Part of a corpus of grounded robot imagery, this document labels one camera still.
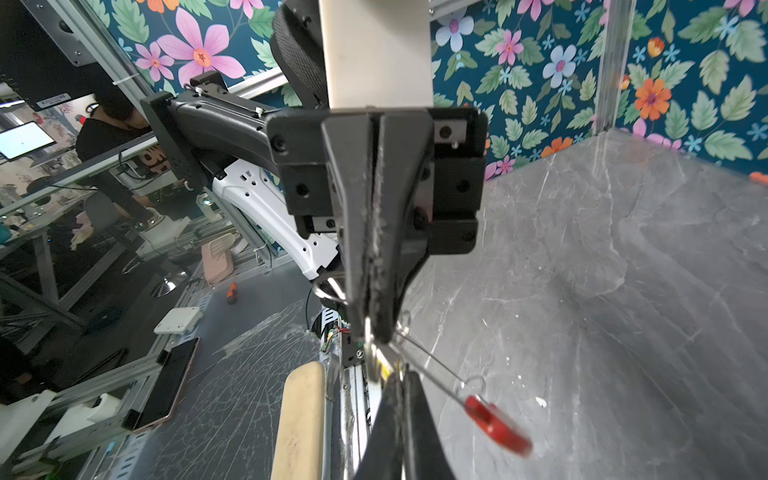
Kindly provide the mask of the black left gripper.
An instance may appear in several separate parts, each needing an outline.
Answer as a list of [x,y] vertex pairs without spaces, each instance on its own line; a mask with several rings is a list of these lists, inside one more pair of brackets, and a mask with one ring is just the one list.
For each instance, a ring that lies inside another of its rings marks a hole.
[[404,235],[424,235],[431,255],[475,247],[488,124],[468,107],[285,109],[268,118],[299,235],[329,232],[326,220],[335,220],[357,334],[392,337]]

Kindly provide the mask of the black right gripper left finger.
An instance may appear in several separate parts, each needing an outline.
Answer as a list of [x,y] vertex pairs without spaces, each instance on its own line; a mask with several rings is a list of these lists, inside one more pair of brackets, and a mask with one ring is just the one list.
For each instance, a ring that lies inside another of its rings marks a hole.
[[355,480],[396,480],[402,477],[402,393],[402,381],[392,374],[385,384]]

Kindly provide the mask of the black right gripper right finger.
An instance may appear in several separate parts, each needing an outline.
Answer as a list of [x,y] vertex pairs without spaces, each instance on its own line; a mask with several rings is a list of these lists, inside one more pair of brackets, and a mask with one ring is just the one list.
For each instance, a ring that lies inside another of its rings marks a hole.
[[455,479],[417,373],[404,377],[404,470],[406,479]]

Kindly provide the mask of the metal keyring with red grip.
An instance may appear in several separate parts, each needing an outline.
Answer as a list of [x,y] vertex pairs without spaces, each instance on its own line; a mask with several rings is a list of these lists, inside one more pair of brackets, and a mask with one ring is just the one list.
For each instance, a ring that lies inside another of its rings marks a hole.
[[373,424],[383,397],[384,384],[388,378],[397,377],[399,375],[397,370],[401,367],[415,369],[417,373],[442,391],[447,398],[461,406],[465,414],[495,444],[520,457],[529,456],[533,450],[533,444],[528,434],[496,405],[487,402],[482,397],[482,392],[485,389],[483,378],[463,378],[452,370],[448,370],[447,373],[452,376],[452,380],[446,382],[430,372],[426,366],[417,362],[409,350],[404,347],[406,343],[428,356],[430,363],[440,367],[445,366],[441,360],[409,335],[410,322],[411,314],[403,308],[395,324],[393,340],[390,343],[384,345],[363,342],[360,344],[361,349],[368,347],[372,349],[370,354],[365,355],[364,365],[371,365],[374,368],[374,375],[364,380],[374,385],[374,401],[373,409],[366,414],[363,424],[358,428],[358,456],[360,458],[364,456],[370,443]]

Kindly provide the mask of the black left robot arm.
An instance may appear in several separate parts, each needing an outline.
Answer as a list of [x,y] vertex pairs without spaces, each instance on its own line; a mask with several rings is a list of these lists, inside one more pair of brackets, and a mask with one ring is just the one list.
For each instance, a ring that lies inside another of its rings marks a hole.
[[271,110],[192,73],[142,106],[173,168],[198,188],[238,160],[282,182],[294,231],[337,234],[341,303],[361,340],[388,343],[428,258],[478,233],[487,116],[437,107],[424,1],[286,1],[272,53],[298,94]]

